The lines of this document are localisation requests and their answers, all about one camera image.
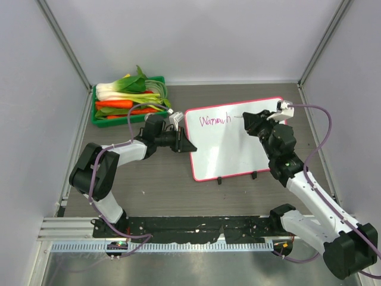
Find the pink framed whiteboard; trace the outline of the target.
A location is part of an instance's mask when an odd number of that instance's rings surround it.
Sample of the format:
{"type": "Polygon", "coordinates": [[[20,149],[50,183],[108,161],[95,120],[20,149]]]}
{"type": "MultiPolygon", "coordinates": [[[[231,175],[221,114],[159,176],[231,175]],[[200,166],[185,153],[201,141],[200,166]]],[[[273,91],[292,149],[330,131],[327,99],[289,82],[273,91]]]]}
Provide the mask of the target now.
{"type": "Polygon", "coordinates": [[[276,111],[281,97],[262,98],[186,110],[187,137],[196,152],[190,153],[197,182],[267,172],[268,158],[257,137],[244,129],[244,112],[276,111]]]}

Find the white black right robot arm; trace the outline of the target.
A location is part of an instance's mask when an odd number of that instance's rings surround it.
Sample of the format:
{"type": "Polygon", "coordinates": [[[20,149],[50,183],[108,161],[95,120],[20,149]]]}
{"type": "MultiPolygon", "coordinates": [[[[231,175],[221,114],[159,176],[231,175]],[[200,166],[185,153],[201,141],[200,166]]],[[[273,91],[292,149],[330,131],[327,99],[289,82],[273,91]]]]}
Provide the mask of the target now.
{"type": "Polygon", "coordinates": [[[277,113],[243,113],[244,130],[259,139],[273,177],[296,195],[314,215],[307,219],[290,204],[270,212],[269,228],[275,235],[285,232],[300,237],[323,257],[338,279],[362,272],[376,264],[378,233],[372,224],[360,224],[343,210],[316,182],[295,152],[292,127],[277,119],[277,113]]]}

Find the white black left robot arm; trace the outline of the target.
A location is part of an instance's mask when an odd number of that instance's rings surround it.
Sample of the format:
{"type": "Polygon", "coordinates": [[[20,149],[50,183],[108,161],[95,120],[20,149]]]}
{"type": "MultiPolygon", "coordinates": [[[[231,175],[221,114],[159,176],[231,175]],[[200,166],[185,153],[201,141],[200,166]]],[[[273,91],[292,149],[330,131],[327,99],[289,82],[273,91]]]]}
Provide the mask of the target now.
{"type": "Polygon", "coordinates": [[[70,174],[69,184],[88,199],[111,236],[122,237],[129,224],[126,212],[111,191],[117,168],[150,158],[158,147],[169,147],[175,153],[197,151],[179,126],[183,118],[181,112],[172,114],[167,130],[163,117],[149,114],[145,117],[145,126],[133,139],[109,146],[89,143],[81,153],[70,174]]]}

